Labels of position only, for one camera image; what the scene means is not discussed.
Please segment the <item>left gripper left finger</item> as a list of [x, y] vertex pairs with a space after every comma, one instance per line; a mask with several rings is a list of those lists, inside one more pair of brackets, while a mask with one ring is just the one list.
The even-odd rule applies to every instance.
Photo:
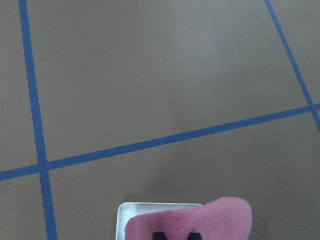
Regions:
[[164, 232], [154, 232], [152, 234], [152, 240], [166, 240], [166, 235]]

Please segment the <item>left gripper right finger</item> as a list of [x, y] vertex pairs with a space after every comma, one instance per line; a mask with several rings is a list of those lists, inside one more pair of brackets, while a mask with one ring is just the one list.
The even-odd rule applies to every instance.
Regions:
[[190, 232], [187, 240], [202, 240], [202, 235], [199, 232]]

